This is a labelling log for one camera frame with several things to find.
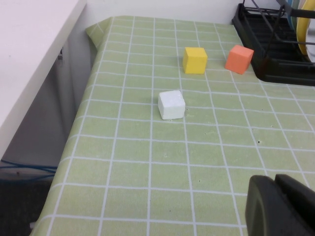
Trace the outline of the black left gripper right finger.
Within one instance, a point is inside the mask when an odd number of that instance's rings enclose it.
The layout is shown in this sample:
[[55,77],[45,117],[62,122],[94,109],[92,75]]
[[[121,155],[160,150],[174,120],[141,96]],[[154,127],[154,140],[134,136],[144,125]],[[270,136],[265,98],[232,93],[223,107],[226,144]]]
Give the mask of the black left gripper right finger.
[[297,214],[297,219],[301,221],[303,228],[308,231],[310,236],[314,236],[315,192],[293,177],[285,174],[277,174],[275,183],[293,207]]

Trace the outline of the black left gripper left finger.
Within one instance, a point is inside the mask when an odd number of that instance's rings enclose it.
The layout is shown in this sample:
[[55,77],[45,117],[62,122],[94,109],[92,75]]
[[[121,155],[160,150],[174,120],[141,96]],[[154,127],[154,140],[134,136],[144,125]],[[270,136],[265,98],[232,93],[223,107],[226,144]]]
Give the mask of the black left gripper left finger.
[[245,218],[250,236],[301,236],[303,224],[297,211],[267,176],[249,181]]

